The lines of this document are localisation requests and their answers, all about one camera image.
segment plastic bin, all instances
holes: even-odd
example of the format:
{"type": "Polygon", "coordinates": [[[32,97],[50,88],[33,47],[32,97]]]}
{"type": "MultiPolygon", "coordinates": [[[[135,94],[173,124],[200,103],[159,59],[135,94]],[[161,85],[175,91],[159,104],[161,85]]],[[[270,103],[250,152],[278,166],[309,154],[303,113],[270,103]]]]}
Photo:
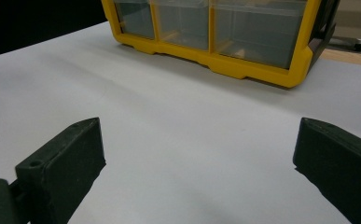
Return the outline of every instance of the plastic bin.
{"type": "Polygon", "coordinates": [[[122,33],[154,39],[148,0],[114,0],[114,3],[122,33]]]}
{"type": "Polygon", "coordinates": [[[152,0],[163,42],[208,50],[208,0],[152,0]]]}
{"type": "Polygon", "coordinates": [[[213,0],[215,51],[289,68],[306,0],[213,0]]]}

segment yellow frame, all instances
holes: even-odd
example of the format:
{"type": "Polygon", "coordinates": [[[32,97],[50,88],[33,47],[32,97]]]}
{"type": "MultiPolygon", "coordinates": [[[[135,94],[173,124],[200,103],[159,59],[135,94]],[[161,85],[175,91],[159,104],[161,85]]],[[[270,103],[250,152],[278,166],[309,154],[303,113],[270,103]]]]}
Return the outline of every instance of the yellow frame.
{"type": "Polygon", "coordinates": [[[188,59],[206,65],[213,72],[225,76],[239,79],[251,77],[287,88],[297,86],[308,74],[313,56],[312,50],[308,47],[309,38],[321,2],[322,0],[307,1],[290,67],[289,69],[283,69],[242,59],[230,58],[213,52],[213,23],[215,11],[212,7],[209,7],[209,49],[204,51],[161,42],[157,28],[156,7],[153,4],[150,5],[150,8],[156,38],[152,40],[136,35],[123,34],[113,0],[102,0],[104,14],[110,22],[114,38],[119,43],[133,46],[135,49],[148,54],[165,53],[188,59]]]}

